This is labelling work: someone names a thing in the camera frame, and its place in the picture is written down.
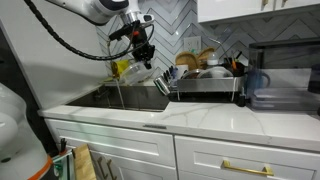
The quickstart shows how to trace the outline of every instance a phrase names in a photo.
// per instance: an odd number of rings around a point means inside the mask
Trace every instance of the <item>wooden cutting board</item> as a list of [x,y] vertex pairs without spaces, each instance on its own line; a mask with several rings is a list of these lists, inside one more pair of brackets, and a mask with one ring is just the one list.
[[199,68],[196,55],[188,51],[181,52],[176,56],[176,65],[184,64],[189,66],[189,71]]
[[76,180],[97,180],[88,145],[83,144],[73,151]]

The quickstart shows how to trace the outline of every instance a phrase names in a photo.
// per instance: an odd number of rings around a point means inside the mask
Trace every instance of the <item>white cabinet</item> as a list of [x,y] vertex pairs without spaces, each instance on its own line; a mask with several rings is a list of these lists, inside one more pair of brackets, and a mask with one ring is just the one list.
[[319,154],[183,136],[175,139],[179,172],[223,180],[320,180]]
[[201,23],[239,17],[257,18],[259,14],[275,11],[288,14],[290,12],[280,10],[319,5],[320,0],[198,0],[197,3],[198,22]]
[[198,0],[198,22],[273,11],[274,0]]
[[277,0],[276,10],[320,4],[320,0]]
[[180,180],[222,180],[184,171],[179,171],[179,178]]
[[91,157],[102,180],[177,180],[177,171],[173,167],[94,151],[91,151]]
[[69,146],[87,143],[93,151],[176,166],[172,135],[55,119],[46,123],[56,143],[65,138]]

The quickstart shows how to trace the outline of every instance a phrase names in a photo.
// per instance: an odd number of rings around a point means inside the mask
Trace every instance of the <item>kitchen counter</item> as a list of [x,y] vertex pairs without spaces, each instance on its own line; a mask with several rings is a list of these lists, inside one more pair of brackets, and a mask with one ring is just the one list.
[[320,152],[320,118],[261,113],[234,104],[173,103],[163,112],[57,106],[41,116],[212,139]]

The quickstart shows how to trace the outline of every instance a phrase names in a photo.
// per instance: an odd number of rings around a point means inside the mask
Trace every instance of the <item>kitchen sink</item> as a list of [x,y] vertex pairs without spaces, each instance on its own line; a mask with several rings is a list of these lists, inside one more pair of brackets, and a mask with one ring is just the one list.
[[67,105],[162,112],[168,104],[155,86],[101,86]]

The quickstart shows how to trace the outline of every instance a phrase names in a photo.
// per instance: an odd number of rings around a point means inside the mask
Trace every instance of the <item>dish rack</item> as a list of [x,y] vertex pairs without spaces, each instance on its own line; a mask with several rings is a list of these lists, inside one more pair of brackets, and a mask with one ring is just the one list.
[[172,80],[169,84],[170,93],[166,94],[169,99],[174,96],[177,101],[182,101],[183,95],[192,94],[193,102],[197,102],[197,96],[216,96],[219,99],[222,94],[229,98],[229,102],[234,102],[238,106],[245,106],[244,93],[245,77],[226,78],[203,78],[203,79],[179,79]]

